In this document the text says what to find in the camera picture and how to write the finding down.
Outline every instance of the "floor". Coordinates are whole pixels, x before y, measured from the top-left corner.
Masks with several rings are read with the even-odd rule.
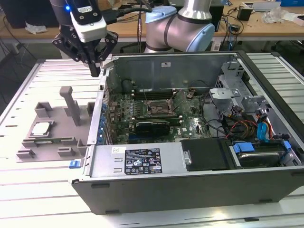
[[[115,47],[114,53],[119,53],[120,47],[127,43],[119,43]],[[235,50],[244,50],[247,53],[259,53],[264,42],[243,42],[235,46]],[[271,52],[269,44],[266,51]],[[26,45],[28,50],[37,59],[54,59],[61,58],[60,52],[52,44],[30,44]],[[227,50],[227,46],[223,46],[222,50]],[[277,47],[279,52],[295,69],[303,73],[304,71],[304,54],[300,53],[301,49],[297,45],[282,41]],[[136,53],[137,47],[129,47],[125,49],[125,53]],[[35,59],[22,47],[19,48],[19,54],[14,56],[8,54],[4,60],[0,62],[0,114],[4,111],[23,80],[27,77],[31,68],[35,64]]]

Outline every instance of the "slotted metal surface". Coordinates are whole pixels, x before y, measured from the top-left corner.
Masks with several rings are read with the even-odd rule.
[[[270,53],[248,55],[304,123],[304,78],[281,57]],[[249,83],[258,95],[262,95],[252,80]]]
[[[36,65],[23,88],[0,117],[0,227],[291,227],[304,224],[304,188],[279,203],[239,205],[177,211],[156,211],[97,216],[90,213],[68,180],[81,170],[70,170],[69,161],[16,163],[15,154],[36,113],[38,101],[64,106],[58,92],[73,82],[79,105],[94,101],[98,79],[71,60],[48,60]],[[245,222],[254,217],[259,221]]]

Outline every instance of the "screw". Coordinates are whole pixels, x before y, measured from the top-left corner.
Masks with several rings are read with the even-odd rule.
[[[191,165],[190,159],[189,158],[185,158],[185,163],[186,163],[186,165]]]

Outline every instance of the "blue led light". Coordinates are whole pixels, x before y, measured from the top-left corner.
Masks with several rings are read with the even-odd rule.
[[[66,11],[71,11],[71,7],[69,5],[66,6]]]

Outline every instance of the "warning label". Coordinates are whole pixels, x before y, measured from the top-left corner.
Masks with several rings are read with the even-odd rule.
[[[126,150],[124,173],[127,175],[162,173],[161,162],[159,148]]]

